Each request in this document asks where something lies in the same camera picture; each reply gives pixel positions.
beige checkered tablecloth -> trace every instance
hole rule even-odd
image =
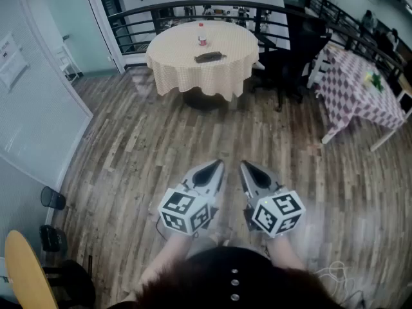
[[[198,44],[199,23],[204,24],[207,45]],[[195,56],[221,52],[220,61],[198,64]],[[238,25],[223,21],[196,21],[172,27],[150,43],[147,65],[154,71],[157,91],[165,95],[172,88],[187,91],[200,87],[204,94],[221,94],[226,100],[243,93],[243,81],[252,75],[259,60],[258,40]]]

person's left arm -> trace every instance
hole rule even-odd
[[[192,236],[174,232],[167,243],[144,270],[136,287],[123,301],[136,301],[136,293],[141,291],[142,285],[157,278],[157,275],[171,263],[183,260],[192,245]]]

black container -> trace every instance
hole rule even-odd
[[[41,245],[45,252],[67,251],[67,239],[62,230],[55,229],[51,225],[41,225],[39,228]]]
[[[41,191],[40,200],[43,206],[62,210],[66,206],[66,198],[49,187]]]

table base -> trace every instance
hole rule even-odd
[[[182,94],[183,101],[191,108],[197,110],[212,111],[227,104],[227,101],[220,94],[213,96],[203,94],[200,87],[193,87]]]

checkered tablecloth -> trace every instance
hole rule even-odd
[[[206,46],[198,43],[199,23],[204,24]],[[195,62],[195,56],[209,52],[221,52],[226,57],[214,62]],[[252,75],[252,65],[258,60],[258,40],[253,33],[223,21],[174,26],[157,35],[146,52],[147,66],[153,69],[160,95],[175,87],[180,91],[200,87],[204,94],[219,93],[228,101],[233,94],[243,93],[243,81]]]
[[[333,136],[345,128],[353,116],[390,129],[402,125],[404,112],[387,82],[382,78],[382,93],[364,85],[367,71],[379,74],[373,64],[334,46],[327,45],[324,51],[331,65],[319,83],[317,93],[324,97],[328,110],[331,122],[328,135]]]

